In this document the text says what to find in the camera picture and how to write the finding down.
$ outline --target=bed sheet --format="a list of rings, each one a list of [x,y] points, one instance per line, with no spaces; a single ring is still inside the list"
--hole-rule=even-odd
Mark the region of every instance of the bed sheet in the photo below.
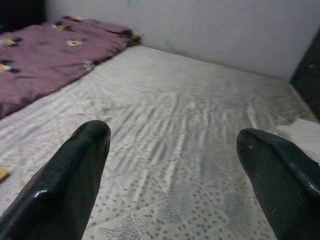
[[[129,28],[64,17],[0,35],[0,119],[90,72],[132,44]]]
[[[291,86],[137,46],[0,121],[0,213],[83,122],[112,131],[84,240],[276,239],[236,154],[243,128],[312,114]]]

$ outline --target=purple blanket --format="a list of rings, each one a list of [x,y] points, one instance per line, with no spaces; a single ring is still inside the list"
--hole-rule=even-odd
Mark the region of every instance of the purple blanket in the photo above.
[[[0,119],[127,48],[123,26],[63,18],[0,35]]]

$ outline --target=wall stain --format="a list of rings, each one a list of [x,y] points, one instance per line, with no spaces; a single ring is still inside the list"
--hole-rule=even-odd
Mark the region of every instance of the wall stain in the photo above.
[[[188,52],[183,51],[183,50],[178,50],[177,49],[177,45],[174,44],[173,42],[169,41],[169,40],[165,41],[165,48],[170,53],[174,53],[174,54],[177,54],[177,55],[182,55],[182,56],[185,56],[185,57],[189,57],[189,53]]]
[[[126,6],[129,9],[135,9],[137,7],[137,4],[140,2],[140,0],[127,0]]]

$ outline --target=white wall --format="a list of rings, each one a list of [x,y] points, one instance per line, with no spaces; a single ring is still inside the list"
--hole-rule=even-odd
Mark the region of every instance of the white wall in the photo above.
[[[320,0],[48,0],[138,30],[143,44],[289,80],[320,25]]]

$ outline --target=white mattress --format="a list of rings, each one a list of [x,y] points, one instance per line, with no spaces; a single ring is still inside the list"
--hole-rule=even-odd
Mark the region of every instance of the white mattress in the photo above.
[[[0,121],[0,213],[82,123],[112,130],[84,240],[270,240],[236,154],[243,128],[309,110],[283,80],[138,46]]]

